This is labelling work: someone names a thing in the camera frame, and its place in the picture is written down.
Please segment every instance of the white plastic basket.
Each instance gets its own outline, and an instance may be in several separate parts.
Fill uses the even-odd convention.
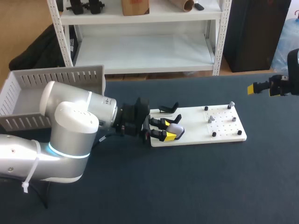
[[[101,65],[11,71],[0,93],[0,124],[6,131],[51,127],[50,120],[39,113],[43,89],[50,81],[101,95],[106,86]]]

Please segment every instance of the shelf post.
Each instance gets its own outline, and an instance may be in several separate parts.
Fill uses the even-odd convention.
[[[71,60],[71,53],[69,51],[69,48],[67,47],[67,41],[64,35],[64,29],[60,21],[60,15],[57,8],[56,0],[47,0],[47,2],[51,13],[53,25],[55,28],[56,36],[59,42],[60,50],[64,58],[65,66],[72,67],[73,62]]]
[[[219,33],[217,38],[216,50],[215,50],[215,62],[213,67],[213,76],[218,76],[221,66],[221,59],[223,54],[224,42],[226,37],[226,31],[228,29],[228,19],[230,13],[230,7],[232,0],[223,0],[222,3],[222,15],[220,20]]]

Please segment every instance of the gray peg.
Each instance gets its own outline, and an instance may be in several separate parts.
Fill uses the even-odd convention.
[[[215,121],[215,117],[213,117],[212,115],[210,116],[209,120],[207,121],[209,124],[212,123],[212,121]]]

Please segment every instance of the cable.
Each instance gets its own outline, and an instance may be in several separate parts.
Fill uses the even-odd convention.
[[[106,134],[106,135],[104,135],[102,138],[100,138],[100,139],[93,145],[92,150],[93,150],[94,148],[96,148],[96,147],[99,145],[100,142],[102,142],[103,140],[105,140],[106,138],[109,138],[109,137],[111,137],[111,136],[120,136],[120,137],[123,137],[124,135],[123,135],[123,134],[118,134],[118,133],[109,133],[109,134]]]
[[[0,176],[0,179],[7,179],[7,180],[13,180],[13,181],[21,181],[23,182],[24,179],[18,178],[18,177],[12,177],[12,176]],[[48,208],[48,193],[49,193],[49,188],[50,188],[51,182],[48,183],[47,190],[46,190],[46,197],[42,197],[38,189],[31,183],[29,183],[29,186],[36,192],[37,196],[43,203],[44,207],[47,209]]]

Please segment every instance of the table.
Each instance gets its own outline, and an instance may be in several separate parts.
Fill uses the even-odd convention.
[[[235,102],[247,133],[241,143],[149,148],[138,138],[110,138],[92,151],[83,177],[53,183],[49,209],[34,192],[0,182],[2,223],[297,223],[299,98],[247,96],[272,74],[108,82],[118,104],[137,97],[180,107]],[[49,140],[50,131],[17,133]]]

